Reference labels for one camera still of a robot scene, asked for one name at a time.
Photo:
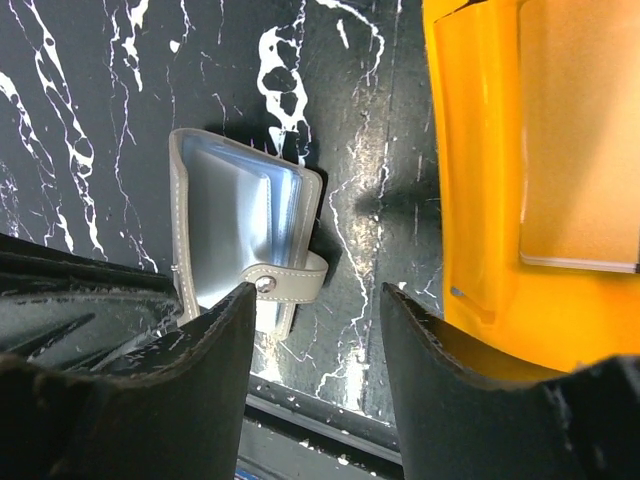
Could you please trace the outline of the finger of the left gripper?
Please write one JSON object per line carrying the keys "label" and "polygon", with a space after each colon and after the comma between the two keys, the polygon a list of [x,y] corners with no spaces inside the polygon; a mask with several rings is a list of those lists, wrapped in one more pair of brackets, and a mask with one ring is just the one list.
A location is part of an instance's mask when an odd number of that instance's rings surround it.
{"label": "finger of the left gripper", "polygon": [[160,274],[1,237],[1,351],[61,370],[91,368],[171,331],[183,313]]}

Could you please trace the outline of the stack of credit cards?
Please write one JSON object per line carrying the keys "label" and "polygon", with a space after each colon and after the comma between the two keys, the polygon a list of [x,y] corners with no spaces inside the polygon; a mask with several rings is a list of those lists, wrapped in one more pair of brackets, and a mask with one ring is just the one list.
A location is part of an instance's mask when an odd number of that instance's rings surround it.
{"label": "stack of credit cards", "polygon": [[517,12],[521,259],[639,269],[639,5],[526,1]]}

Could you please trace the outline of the small yellow card bin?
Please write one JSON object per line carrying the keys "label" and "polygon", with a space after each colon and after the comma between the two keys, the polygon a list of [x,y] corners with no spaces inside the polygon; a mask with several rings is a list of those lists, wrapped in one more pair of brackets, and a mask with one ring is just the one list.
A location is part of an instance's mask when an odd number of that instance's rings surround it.
{"label": "small yellow card bin", "polygon": [[427,1],[446,320],[499,351],[568,372],[639,351],[635,273],[533,265],[523,199],[519,6]]}

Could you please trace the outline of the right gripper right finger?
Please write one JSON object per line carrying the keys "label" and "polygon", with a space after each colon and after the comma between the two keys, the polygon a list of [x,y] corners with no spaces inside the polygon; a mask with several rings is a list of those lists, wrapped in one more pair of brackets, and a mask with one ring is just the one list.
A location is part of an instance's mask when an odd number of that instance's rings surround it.
{"label": "right gripper right finger", "polygon": [[570,373],[505,354],[384,284],[380,318],[408,479],[635,479],[639,360]]}

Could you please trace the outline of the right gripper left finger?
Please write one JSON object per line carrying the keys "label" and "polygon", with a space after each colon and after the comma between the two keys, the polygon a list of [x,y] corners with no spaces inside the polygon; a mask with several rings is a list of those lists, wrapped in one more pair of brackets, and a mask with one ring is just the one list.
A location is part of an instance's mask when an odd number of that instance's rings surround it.
{"label": "right gripper left finger", "polygon": [[5,479],[230,479],[251,364],[256,292],[92,374],[1,358]]}

